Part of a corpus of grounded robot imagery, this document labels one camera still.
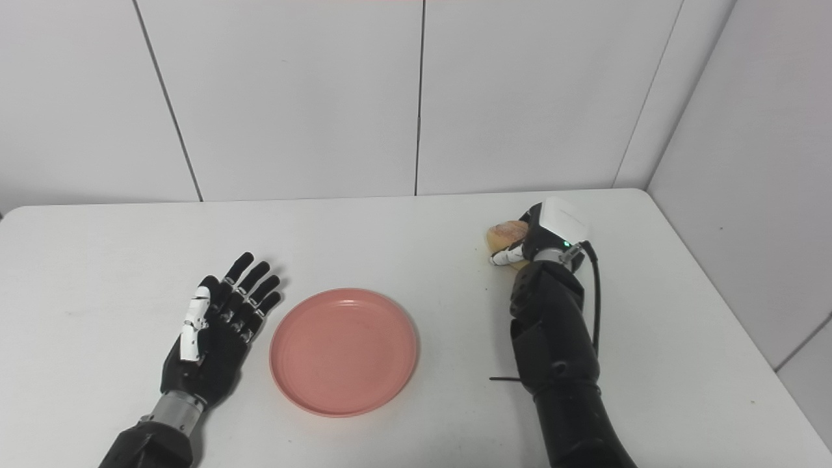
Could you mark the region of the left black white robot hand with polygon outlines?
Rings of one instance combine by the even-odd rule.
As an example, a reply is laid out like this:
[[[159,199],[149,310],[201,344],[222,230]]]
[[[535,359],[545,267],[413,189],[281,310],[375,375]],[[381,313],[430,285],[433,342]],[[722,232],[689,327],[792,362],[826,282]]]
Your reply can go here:
[[[179,392],[205,408],[231,394],[252,341],[282,300],[281,279],[271,270],[244,252],[222,278],[202,279],[164,360],[161,394]]]

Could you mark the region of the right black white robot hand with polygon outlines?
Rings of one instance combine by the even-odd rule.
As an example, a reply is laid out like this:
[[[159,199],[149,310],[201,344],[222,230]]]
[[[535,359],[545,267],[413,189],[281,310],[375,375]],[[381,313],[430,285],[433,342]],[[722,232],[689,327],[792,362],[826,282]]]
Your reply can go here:
[[[589,222],[574,205],[547,198],[532,205],[520,219],[488,229],[488,261],[516,269],[533,261],[550,261],[576,272],[585,258],[580,244],[589,239],[589,231]]]

